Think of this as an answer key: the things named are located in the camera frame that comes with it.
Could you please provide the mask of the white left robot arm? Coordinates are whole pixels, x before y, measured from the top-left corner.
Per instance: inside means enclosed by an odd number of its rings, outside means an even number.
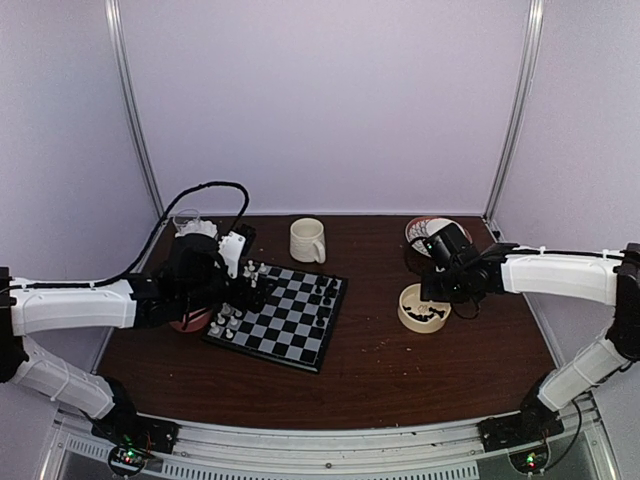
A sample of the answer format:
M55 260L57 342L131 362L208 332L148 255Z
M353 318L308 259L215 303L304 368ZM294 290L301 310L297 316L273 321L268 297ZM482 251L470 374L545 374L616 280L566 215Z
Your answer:
M155 328L186 324L223 307L259 312L269 297L265 268L243 262L245 239L202 233L175 238L168 258L148 274L124 273L95 282L34 282L1 270L1 380L72 405L123 444L144 424L126 389L42 350L30 334L86 327Z

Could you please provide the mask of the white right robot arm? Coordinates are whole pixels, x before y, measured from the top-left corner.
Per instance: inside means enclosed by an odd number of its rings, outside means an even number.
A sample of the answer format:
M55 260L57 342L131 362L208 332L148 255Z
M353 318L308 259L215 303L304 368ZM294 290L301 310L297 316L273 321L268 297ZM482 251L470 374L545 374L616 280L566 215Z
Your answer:
M639 360L639 246L572 252L498 243L479 252L468 242L424 240L436 270L424 273L420 297L479 305L489 294L555 297L610 308L612 322L574 358L542 378L521 403L512 430L530 442L584 392Z

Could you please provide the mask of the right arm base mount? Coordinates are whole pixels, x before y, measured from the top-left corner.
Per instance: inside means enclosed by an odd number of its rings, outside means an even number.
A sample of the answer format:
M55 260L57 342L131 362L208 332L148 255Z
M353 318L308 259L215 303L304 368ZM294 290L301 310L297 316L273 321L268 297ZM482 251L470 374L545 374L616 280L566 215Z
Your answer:
M541 420L525 413L489 417L477 427L484 451L506 450L511 466L524 475L539 474L551 464L549 440L565 431L557 418Z

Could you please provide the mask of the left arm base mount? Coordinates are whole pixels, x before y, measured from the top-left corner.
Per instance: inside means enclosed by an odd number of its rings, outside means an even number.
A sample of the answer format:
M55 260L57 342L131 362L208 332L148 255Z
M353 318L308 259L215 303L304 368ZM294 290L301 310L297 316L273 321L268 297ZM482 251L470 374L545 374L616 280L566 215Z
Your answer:
M91 433L112 444L107 466L121 478L131 478L146 467L159 465L159 454L173 453L180 430L175 422L145 416L137 416L132 425L123 428L106 419L87 419L92 425Z

